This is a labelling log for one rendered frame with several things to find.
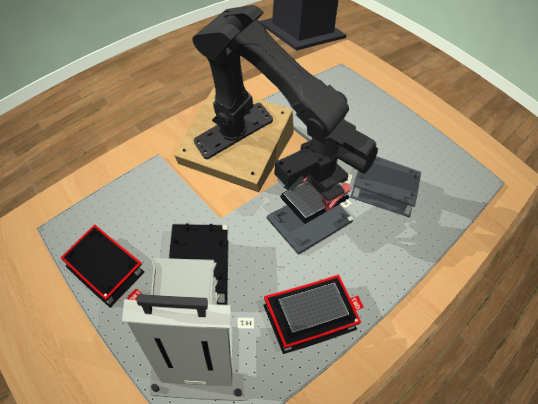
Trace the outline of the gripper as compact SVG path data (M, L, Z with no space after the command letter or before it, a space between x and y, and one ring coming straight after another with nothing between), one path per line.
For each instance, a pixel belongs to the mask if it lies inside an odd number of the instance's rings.
M323 158L323 159L332 159L335 158L335 165L332 173L332 177L318 183L310 174L301 182L308 181L322 196L322 201L324 205L324 209L326 212L330 211L335 204L348 192L351 191L351 186L345 181L348 180L348 173L337 164L337 154L334 156L322 156L317 153L315 153L311 147L311 151L316 156ZM336 166L337 164L337 166ZM337 185L338 183L344 183L342 185ZM300 183L300 184L301 184ZM335 186L335 187L333 187ZM333 187L333 188L332 188ZM331 204L330 204L331 203Z

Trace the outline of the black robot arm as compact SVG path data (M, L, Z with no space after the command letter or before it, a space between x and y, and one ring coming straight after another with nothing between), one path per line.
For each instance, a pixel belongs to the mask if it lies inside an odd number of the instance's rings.
M210 63L216 114L212 122L217 124L195 137L194 144L210 159L273 122L261 103L253 106L244 87L242 56L280 90L312 137L300 151L275 162L274 174L286 190L293 191L309 174L318 183L332 177L335 158L320 158L310 146L322 156L337 151L338 159L365 174L377 156L376 142L344 120L349 111L345 95L310 74L271 37L258 20L263 13L255 5L229 8L193 36L194 46Z

